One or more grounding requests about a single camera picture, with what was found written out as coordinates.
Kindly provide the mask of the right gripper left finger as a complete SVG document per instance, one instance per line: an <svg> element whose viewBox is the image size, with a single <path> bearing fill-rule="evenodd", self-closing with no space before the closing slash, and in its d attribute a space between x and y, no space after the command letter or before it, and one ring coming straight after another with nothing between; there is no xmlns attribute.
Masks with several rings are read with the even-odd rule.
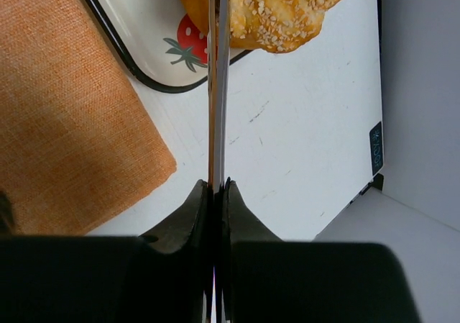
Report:
<svg viewBox="0 0 460 323"><path fill-rule="evenodd" d="M208 188L138 237L4 236L3 322L209 322Z"/></svg>

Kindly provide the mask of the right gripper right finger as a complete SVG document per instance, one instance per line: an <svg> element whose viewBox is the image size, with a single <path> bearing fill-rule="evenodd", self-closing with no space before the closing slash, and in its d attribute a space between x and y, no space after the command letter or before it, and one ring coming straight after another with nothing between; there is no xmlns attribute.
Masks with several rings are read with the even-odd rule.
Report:
<svg viewBox="0 0 460 323"><path fill-rule="evenodd" d="M222 322L419 322L403 268L372 242L288 242L247 207L222 202Z"/></svg>

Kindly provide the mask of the large sugared ring pastry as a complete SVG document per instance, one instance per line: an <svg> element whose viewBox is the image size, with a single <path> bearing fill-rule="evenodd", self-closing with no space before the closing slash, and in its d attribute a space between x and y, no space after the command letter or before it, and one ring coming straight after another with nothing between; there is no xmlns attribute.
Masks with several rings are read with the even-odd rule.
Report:
<svg viewBox="0 0 460 323"><path fill-rule="evenodd" d="M214 26L229 16L232 48L290 53L319 35L340 0L215 0Z"/></svg>

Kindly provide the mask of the metal bread tongs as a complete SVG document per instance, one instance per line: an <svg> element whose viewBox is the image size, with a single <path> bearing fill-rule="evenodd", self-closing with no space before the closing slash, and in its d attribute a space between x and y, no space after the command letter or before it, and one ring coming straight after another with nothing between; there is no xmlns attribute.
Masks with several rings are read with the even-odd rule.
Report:
<svg viewBox="0 0 460 323"><path fill-rule="evenodd" d="M225 188L226 100L229 70L230 0L208 0L208 212L211 218L215 318L227 322L222 280L222 206Z"/></svg>

